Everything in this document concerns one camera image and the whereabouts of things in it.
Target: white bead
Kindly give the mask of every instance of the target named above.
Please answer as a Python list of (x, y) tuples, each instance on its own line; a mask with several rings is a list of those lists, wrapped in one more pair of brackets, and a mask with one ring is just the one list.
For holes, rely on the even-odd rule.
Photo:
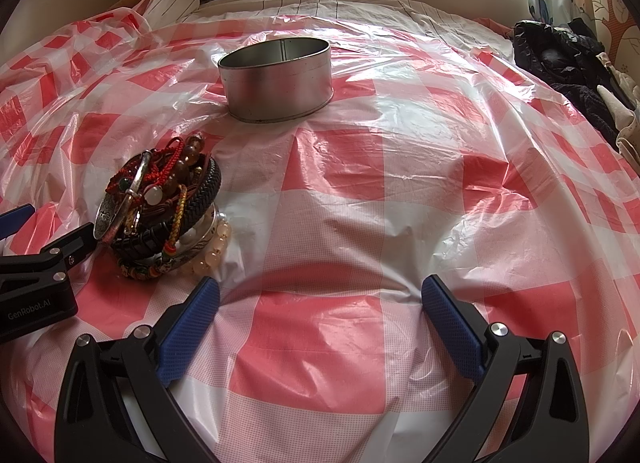
[(226, 221), (222, 221), (216, 228), (216, 234), (220, 237), (229, 237), (231, 235), (231, 225)]
[(209, 246), (207, 246), (207, 250), (222, 254), (226, 250), (226, 239), (224, 237), (214, 237)]
[(149, 205), (155, 206), (162, 201), (163, 196), (164, 195), (162, 194), (162, 189), (158, 185), (154, 185), (152, 188), (145, 192), (145, 201)]
[(196, 240), (197, 235), (198, 233), (196, 232), (196, 229), (192, 227), (180, 236), (180, 243), (183, 245), (193, 243)]
[(207, 252), (205, 253), (204, 260), (211, 271), (213, 271), (220, 266), (220, 263), (222, 262), (222, 256), (217, 252)]
[(209, 266), (204, 261), (196, 261), (193, 263), (193, 272), (200, 277), (209, 275)]

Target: plastic tablecloth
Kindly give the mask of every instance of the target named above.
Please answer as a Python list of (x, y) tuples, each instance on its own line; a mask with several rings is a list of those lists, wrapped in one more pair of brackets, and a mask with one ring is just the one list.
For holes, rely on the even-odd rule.
[[(293, 35), (331, 42), (332, 102), (234, 120), (217, 61)], [(561, 95), (488, 49), (380, 26), (274, 16), (151, 31), (121, 8), (0, 69), (0, 212), (38, 209), (4, 255), (92, 220), (129, 157), (196, 131), (233, 235), (222, 306), (172, 392), (223, 463), (421, 461), (470, 390), (420, 312), (431, 273), (516, 334), (564, 332), (592, 460), (619, 432), (639, 396), (640, 183)], [(70, 277), (78, 316), (0, 353), (8, 406), (48, 461), (74, 339), (153, 324), (196, 283), (127, 280), (104, 248)]]

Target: amber bead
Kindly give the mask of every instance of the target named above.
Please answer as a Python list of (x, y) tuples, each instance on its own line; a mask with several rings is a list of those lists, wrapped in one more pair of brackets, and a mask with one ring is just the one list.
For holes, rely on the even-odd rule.
[(196, 275), (204, 277), (209, 275), (209, 265), (202, 260), (197, 260), (193, 263), (193, 271)]
[(189, 167), (183, 160), (175, 162), (174, 168), (171, 170), (178, 178), (178, 182), (187, 182), (189, 180)]
[(224, 237), (225, 239), (231, 235), (231, 225), (226, 221), (222, 221), (218, 223), (216, 227), (216, 234), (220, 237)]
[(164, 185), (162, 185), (162, 192), (164, 195), (170, 198), (174, 195), (175, 190), (178, 188), (178, 177), (172, 172), (167, 177)]
[(195, 148), (196, 153), (199, 153), (204, 147), (204, 138), (202, 138), (202, 135), (190, 136), (187, 138), (187, 146)]
[(182, 160), (189, 167), (194, 166), (196, 164), (199, 156), (200, 155), (198, 154), (198, 151), (196, 151), (196, 148), (193, 146), (186, 146), (182, 150)]
[(214, 270), (220, 266), (222, 255), (218, 252), (207, 252), (204, 254), (204, 262), (210, 269)]
[(226, 239), (224, 237), (214, 237), (207, 246), (210, 252), (215, 252), (220, 255), (226, 250)]

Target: black clothing pile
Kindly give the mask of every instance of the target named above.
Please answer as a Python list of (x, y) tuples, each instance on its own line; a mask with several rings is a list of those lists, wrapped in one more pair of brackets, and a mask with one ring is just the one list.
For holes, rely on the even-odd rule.
[(629, 109), (633, 106), (597, 57), (604, 52), (603, 45), (582, 20), (575, 20), (570, 26), (571, 29), (535, 21), (517, 23), (513, 29), (516, 64), (567, 97), (617, 151), (618, 130), (596, 87), (606, 87)]

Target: silver bangle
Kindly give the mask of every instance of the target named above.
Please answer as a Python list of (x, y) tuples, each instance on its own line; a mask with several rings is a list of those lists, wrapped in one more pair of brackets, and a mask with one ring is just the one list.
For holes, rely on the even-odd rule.
[(142, 153), (138, 170), (133, 177), (131, 185), (125, 193), (124, 200), (122, 200), (122, 203), (117, 210), (115, 208), (116, 202), (114, 197), (108, 193), (104, 195), (104, 198), (98, 207), (98, 214), (95, 217), (94, 225), (94, 237), (102, 243), (107, 245), (111, 244), (115, 239), (115, 236), (118, 234), (118, 230), (122, 223), (127, 218), (131, 204), (136, 200), (136, 198), (140, 198), (138, 191), (142, 184), (142, 179), (145, 177), (146, 171), (149, 168), (152, 156), (151, 151), (145, 151)]

